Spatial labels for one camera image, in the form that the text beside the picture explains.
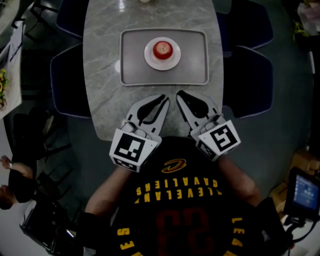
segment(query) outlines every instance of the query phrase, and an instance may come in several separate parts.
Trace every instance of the cardboard box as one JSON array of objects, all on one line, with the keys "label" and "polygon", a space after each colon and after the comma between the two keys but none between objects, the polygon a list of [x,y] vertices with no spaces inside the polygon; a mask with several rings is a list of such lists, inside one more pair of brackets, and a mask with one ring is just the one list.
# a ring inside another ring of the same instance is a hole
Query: cardboard box
[{"label": "cardboard box", "polygon": [[286,199],[288,193],[288,185],[285,182],[282,182],[280,185],[276,186],[269,197],[272,198],[276,212],[279,214],[284,211]]},{"label": "cardboard box", "polygon": [[289,183],[289,174],[290,170],[293,167],[298,167],[299,169],[313,176],[315,174],[315,171],[318,171],[320,169],[320,160],[316,159],[305,149],[299,149],[298,151],[296,151],[293,154],[289,171],[284,179],[286,183]]}]

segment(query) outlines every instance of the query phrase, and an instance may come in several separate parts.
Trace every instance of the screen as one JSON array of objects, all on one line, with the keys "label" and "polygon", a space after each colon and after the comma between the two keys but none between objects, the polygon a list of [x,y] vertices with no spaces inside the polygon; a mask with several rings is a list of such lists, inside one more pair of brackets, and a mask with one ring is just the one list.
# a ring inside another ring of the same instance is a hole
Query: screen
[{"label": "screen", "polygon": [[318,186],[306,178],[297,175],[293,201],[306,208],[316,210],[318,205],[318,190]]}]

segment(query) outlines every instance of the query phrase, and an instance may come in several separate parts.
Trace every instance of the potted plant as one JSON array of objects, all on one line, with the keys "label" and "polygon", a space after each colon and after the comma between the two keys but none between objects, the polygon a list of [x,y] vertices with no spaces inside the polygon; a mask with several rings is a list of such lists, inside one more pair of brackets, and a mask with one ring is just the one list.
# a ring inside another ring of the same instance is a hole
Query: potted plant
[{"label": "potted plant", "polygon": [[6,70],[0,69],[0,110],[3,110],[7,106],[5,98],[5,88],[8,85],[8,79],[6,78]]}]

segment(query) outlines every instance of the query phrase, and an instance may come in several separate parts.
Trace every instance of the red apple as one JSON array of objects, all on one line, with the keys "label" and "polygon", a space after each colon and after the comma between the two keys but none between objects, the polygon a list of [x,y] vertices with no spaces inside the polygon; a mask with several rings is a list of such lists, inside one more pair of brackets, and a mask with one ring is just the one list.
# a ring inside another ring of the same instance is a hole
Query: red apple
[{"label": "red apple", "polygon": [[169,59],[173,52],[172,45],[167,41],[159,41],[153,47],[154,56],[160,60]]}]

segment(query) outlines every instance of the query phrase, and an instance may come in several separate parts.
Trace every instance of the white plate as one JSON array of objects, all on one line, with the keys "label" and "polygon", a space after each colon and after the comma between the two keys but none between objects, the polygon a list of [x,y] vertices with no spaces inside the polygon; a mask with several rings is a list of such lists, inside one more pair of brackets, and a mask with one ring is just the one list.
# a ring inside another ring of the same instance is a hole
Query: white plate
[{"label": "white plate", "polygon": [[[166,41],[172,45],[173,53],[168,59],[158,59],[154,55],[154,46],[160,41]],[[146,63],[155,70],[166,71],[173,69],[181,59],[181,50],[179,45],[170,38],[167,37],[157,37],[152,39],[144,49],[144,58]]]}]

